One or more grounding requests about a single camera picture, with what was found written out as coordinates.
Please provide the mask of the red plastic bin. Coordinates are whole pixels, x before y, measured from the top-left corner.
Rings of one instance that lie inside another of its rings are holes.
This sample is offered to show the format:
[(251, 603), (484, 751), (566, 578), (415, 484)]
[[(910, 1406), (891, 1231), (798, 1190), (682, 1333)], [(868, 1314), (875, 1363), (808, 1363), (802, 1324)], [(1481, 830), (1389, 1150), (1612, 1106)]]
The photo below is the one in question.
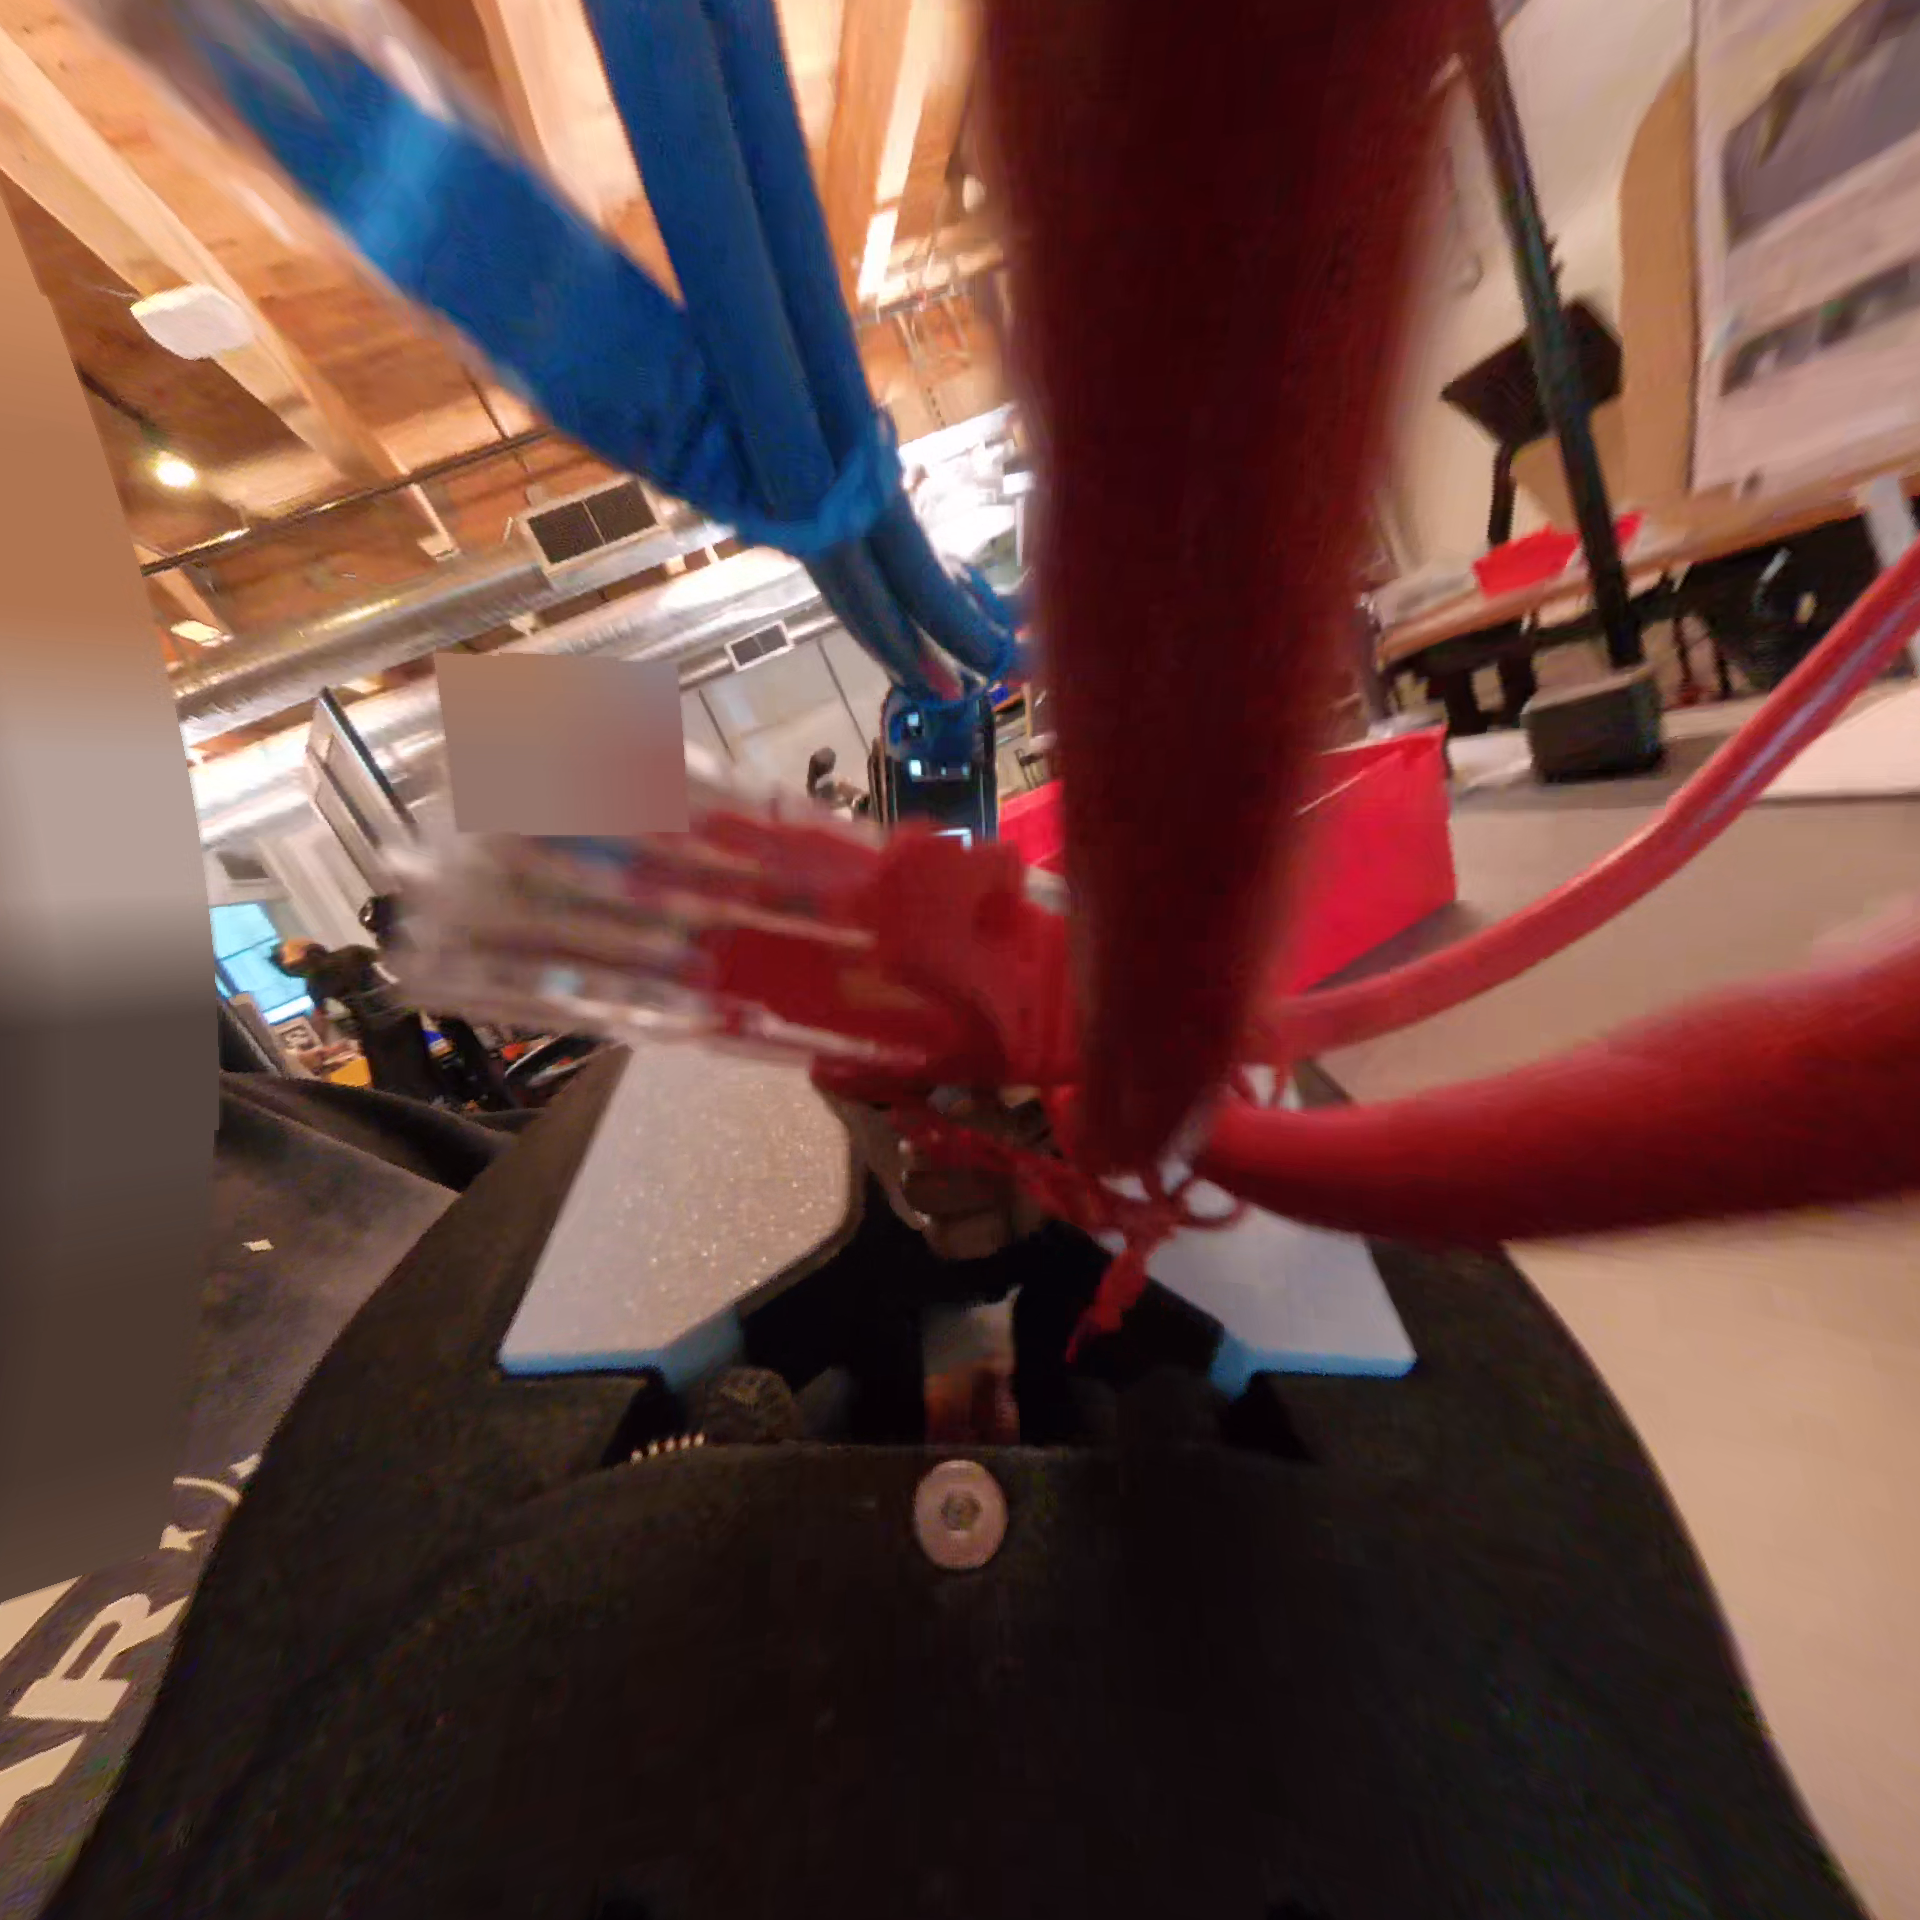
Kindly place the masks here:
[[(926, 902), (914, 935), (897, 927), (899, 968), (946, 979), (1016, 1018), (1052, 1020), (1072, 1009), (1098, 1013), (1070, 968), (1070, 905), (1060, 872), (1068, 800), (1076, 785), (1049, 780), (1017, 793), (999, 812), (999, 840), (973, 850), (972, 896)], [(1322, 986), (1456, 900), (1450, 833), (1446, 734), (1397, 731), (1334, 747), (1315, 759), (1307, 803), (1294, 826), (1291, 920), (1267, 966), (1204, 963), (1187, 977), (1158, 972), (1160, 1005), (1173, 1013), (1260, 1009)]]

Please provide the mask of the printed instruction poster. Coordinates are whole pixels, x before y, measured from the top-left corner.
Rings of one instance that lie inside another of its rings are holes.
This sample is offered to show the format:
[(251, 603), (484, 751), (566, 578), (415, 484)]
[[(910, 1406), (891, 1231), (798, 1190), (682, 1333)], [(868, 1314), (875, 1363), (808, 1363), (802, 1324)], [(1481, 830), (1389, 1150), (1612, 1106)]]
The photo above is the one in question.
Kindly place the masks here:
[(1917, 6), (1691, 6), (1691, 485), (1916, 462)]

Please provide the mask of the white ceiling device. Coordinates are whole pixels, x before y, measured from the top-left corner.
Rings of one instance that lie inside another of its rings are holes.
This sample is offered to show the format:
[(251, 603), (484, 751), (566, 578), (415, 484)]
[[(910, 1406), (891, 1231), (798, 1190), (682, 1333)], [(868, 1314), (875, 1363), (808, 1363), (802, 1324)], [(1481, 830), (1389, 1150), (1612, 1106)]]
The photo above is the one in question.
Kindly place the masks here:
[(183, 362), (218, 362), (257, 339), (247, 308), (200, 281), (132, 299), (128, 317), (155, 348)]

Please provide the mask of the small red bin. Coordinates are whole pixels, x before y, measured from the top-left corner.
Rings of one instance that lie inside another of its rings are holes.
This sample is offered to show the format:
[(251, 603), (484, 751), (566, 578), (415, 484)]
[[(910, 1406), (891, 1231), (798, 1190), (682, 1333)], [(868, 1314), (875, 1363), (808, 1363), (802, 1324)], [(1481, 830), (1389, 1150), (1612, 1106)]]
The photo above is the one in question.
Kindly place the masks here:
[(1477, 592), (1494, 600), (1544, 588), (1572, 572), (1581, 572), (1583, 566), (1580, 533), (1544, 525), (1487, 545), (1469, 563), (1469, 574)]

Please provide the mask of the wooden poster backing board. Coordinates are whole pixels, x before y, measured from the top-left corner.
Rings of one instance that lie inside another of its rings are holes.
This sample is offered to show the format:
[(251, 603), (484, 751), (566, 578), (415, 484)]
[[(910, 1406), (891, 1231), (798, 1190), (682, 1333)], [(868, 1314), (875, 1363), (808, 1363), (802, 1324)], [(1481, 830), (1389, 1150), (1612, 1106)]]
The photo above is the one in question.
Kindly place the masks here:
[(1859, 512), (1890, 473), (1916, 501), (1916, 431), (1832, 475), (1694, 485), (1697, 373), (1694, 61), (1682, 55), (1630, 142), (1616, 195), (1622, 478), (1627, 503), (1686, 548), (1753, 543)]

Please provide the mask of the wooden desk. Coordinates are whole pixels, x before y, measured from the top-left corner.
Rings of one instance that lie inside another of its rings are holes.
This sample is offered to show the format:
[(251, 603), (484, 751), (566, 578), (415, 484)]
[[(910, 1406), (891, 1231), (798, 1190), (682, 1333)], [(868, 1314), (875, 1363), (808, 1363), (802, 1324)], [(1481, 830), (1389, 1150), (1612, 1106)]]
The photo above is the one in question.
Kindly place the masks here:
[[(1778, 689), (1872, 584), (1881, 561), (1859, 512), (1788, 513), (1757, 539), (1699, 541), (1691, 551), (1627, 561), (1630, 608), (1643, 660), (1669, 660), (1669, 699), (1688, 706)], [(1614, 665), (1610, 632), (1586, 581), (1566, 572), (1456, 608), (1387, 623), (1373, 667), (1381, 683), (1411, 683), (1453, 731), (1519, 724), (1540, 660), (1586, 650)]]

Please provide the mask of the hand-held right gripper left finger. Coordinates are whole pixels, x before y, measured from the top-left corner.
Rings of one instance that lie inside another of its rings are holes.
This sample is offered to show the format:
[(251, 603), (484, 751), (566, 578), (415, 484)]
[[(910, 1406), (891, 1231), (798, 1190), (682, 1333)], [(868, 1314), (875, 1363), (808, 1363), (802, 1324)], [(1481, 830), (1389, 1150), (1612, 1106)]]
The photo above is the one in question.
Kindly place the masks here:
[(857, 1218), (852, 1140), (803, 1068), (637, 1042), (497, 1348), (511, 1378), (702, 1379), (748, 1301)]

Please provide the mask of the silver ventilation duct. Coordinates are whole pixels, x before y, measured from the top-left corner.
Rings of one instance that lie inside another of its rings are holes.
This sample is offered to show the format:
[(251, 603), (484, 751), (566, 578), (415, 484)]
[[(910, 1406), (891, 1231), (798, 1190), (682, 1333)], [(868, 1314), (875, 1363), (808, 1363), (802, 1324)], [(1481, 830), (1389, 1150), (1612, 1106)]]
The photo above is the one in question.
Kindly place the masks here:
[(330, 612), (237, 635), (171, 683), (180, 737), (206, 740), (297, 708), (320, 689), (543, 616), (588, 595), (630, 588), (660, 566), (726, 541), (707, 521), (658, 525), (545, 563), (530, 533), (487, 553), (373, 592)]

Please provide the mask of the wall vent grille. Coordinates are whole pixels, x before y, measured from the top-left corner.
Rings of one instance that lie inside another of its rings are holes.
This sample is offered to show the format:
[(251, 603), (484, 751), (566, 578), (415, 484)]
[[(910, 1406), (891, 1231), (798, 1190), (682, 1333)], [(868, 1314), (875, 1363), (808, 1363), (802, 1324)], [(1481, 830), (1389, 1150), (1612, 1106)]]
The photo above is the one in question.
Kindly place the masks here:
[(662, 519), (648, 485), (621, 475), (586, 492), (528, 503), (517, 537), (545, 574), (558, 574), (651, 537)]

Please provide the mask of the dark printed shirt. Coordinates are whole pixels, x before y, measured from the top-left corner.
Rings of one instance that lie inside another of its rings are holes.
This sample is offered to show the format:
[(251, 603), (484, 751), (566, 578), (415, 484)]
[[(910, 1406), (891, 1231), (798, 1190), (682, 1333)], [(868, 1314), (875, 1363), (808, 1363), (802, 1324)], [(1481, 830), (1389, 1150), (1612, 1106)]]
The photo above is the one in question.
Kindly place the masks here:
[(321, 1356), (505, 1130), (368, 1088), (226, 1072), (183, 1437), (152, 1544), (4, 1600), (1, 1913), (45, 1907), (118, 1785), (191, 1597)]

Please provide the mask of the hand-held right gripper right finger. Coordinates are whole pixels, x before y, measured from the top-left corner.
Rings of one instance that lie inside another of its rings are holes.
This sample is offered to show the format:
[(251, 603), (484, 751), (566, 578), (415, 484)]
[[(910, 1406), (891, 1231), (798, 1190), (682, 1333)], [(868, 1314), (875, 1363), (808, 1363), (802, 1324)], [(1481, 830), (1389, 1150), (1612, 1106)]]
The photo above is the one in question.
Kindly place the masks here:
[(1248, 1210), (1229, 1225), (1168, 1236), (1145, 1272), (1216, 1322), (1214, 1388), (1260, 1374), (1404, 1379), (1415, 1365), (1376, 1256), (1356, 1236)]

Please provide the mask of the person's right hand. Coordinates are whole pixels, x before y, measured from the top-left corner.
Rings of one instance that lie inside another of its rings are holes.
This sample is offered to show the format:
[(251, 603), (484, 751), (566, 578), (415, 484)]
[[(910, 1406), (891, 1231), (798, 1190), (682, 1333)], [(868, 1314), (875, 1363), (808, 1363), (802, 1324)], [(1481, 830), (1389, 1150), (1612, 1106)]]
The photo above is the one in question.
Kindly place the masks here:
[[(999, 1140), (1030, 1153), (1052, 1145), (1049, 1121), (1036, 1100), (967, 1100), (934, 1113), (949, 1131)], [(1006, 1164), (960, 1164), (935, 1153), (924, 1127), (895, 1145), (891, 1188), (897, 1207), (918, 1221), (928, 1250), (947, 1262), (988, 1259), (1049, 1224), (1044, 1200)]]

